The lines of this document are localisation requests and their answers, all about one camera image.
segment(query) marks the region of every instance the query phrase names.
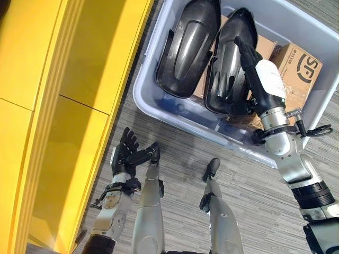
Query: black cord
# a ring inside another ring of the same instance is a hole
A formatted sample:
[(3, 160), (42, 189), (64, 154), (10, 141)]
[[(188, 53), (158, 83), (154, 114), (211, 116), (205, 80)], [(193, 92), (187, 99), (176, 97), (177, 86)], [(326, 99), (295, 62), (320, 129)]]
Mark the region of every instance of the black cord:
[(331, 128), (330, 124), (320, 126), (318, 128), (315, 128), (314, 130), (308, 130), (307, 136), (309, 137), (321, 137), (328, 135), (333, 132), (333, 129)]

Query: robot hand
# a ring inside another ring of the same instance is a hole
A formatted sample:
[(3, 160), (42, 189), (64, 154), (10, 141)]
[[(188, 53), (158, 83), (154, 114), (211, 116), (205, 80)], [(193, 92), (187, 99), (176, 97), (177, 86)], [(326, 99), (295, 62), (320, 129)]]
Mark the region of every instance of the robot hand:
[(111, 161), (113, 176), (120, 172), (126, 172), (131, 177), (135, 177), (136, 167), (128, 162), (128, 158), (137, 152), (139, 144), (136, 141), (134, 132), (126, 127)]
[(262, 56), (239, 36), (234, 42), (239, 47), (240, 63), (252, 91), (251, 107), (254, 111), (260, 116), (275, 107), (285, 108), (284, 86), (275, 64), (263, 60)]

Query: gray plastic bin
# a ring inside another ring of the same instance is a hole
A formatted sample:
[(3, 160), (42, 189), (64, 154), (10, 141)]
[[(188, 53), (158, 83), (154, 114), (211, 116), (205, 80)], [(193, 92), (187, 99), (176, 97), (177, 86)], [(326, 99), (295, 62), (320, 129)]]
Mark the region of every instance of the gray plastic bin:
[[(276, 168), (263, 146), (252, 144), (252, 132), (221, 121), (218, 115), (190, 99), (179, 99), (165, 93), (155, 82), (168, 31), (176, 23), (188, 0), (165, 0), (145, 53), (144, 63), (133, 88), (136, 105), (145, 114), (182, 130), (204, 137)], [(339, 35), (313, 17), (283, 0), (222, 0), (221, 13), (247, 7), (254, 14), (258, 33), (279, 45), (293, 42), (314, 55), (323, 68), (303, 109), (305, 127), (316, 127), (339, 82)]]

